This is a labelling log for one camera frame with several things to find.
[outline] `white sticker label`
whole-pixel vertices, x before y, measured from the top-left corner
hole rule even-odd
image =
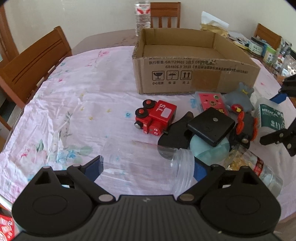
[[[164,117],[164,118],[168,118],[171,112],[172,112],[171,109],[169,109],[169,108],[164,108],[164,110],[163,110],[163,112],[161,113],[160,116],[162,116],[162,117]]]

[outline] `cardboard box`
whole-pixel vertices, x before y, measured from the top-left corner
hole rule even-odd
[[[184,28],[143,29],[133,53],[140,94],[228,93],[253,87],[260,67],[228,39]]]

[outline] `water bottle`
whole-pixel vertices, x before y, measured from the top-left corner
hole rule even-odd
[[[143,28],[150,28],[151,17],[150,17],[150,2],[149,0],[136,1],[136,36],[139,36]]]
[[[232,171],[238,171],[241,166],[249,166],[275,197],[279,195],[283,186],[283,180],[259,157],[243,146],[235,146],[224,160],[223,166],[226,170]]]
[[[109,139],[101,151],[103,172],[95,183],[120,195],[174,195],[194,182],[194,156],[190,150],[139,141]]]

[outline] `red toy train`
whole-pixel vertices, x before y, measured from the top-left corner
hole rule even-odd
[[[144,100],[143,107],[136,110],[135,127],[143,129],[145,134],[160,136],[173,122],[177,106],[159,100]]]

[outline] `fragile symbol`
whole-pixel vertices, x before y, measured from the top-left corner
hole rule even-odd
[[[165,79],[164,71],[152,71],[152,80],[164,80]]]
[[[167,80],[177,80],[179,78],[179,71],[167,71]]]
[[[192,71],[181,71],[181,79],[182,80],[191,80]]]

